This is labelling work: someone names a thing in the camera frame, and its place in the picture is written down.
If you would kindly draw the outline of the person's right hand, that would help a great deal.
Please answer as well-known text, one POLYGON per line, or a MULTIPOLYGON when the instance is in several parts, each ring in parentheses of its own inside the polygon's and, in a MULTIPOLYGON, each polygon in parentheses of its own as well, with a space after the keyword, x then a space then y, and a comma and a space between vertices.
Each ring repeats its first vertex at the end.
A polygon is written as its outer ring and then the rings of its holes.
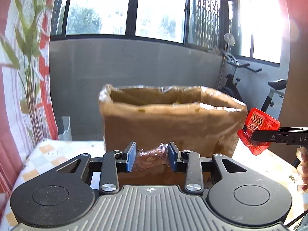
POLYGON ((307 193, 307 149, 303 146, 299 147, 296 151, 296 156, 300 161, 297 166, 299 178, 297 179, 298 191, 301 193, 307 193))

